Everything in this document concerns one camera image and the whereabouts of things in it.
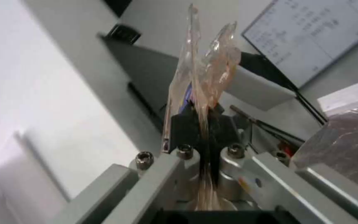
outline plastic bag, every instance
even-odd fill
[[[180,53],[175,76],[169,86],[162,152],[168,150],[171,116],[180,113],[189,101],[195,105],[201,136],[208,139],[209,108],[216,106],[223,90],[230,83],[241,57],[240,50],[233,42],[236,23],[225,25],[210,44],[208,52],[200,57],[198,42],[201,35],[198,10],[192,4],[188,13],[186,40]],[[201,175],[197,210],[220,209],[209,170],[209,163],[205,163]]]

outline gray metal frame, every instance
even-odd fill
[[[75,197],[50,223],[101,223],[137,181],[136,172],[113,164]]]

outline bolt head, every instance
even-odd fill
[[[154,163],[154,156],[151,152],[139,152],[135,157],[136,167],[139,170],[147,170]]]
[[[188,160],[193,158],[193,147],[190,145],[180,145],[178,146],[178,150],[176,152],[176,156],[178,156],[181,159]]]
[[[233,159],[241,159],[245,156],[245,149],[241,144],[232,144],[228,147],[227,155]]]

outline hex socket screw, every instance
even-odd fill
[[[232,159],[241,159],[245,156],[245,149],[243,145],[234,143],[228,147],[227,155]]]
[[[135,157],[136,167],[139,170],[147,170],[154,163],[154,156],[151,152],[139,152]]]
[[[193,158],[193,147],[187,144],[183,144],[178,146],[178,151],[176,152],[176,156],[181,159],[188,160]]]

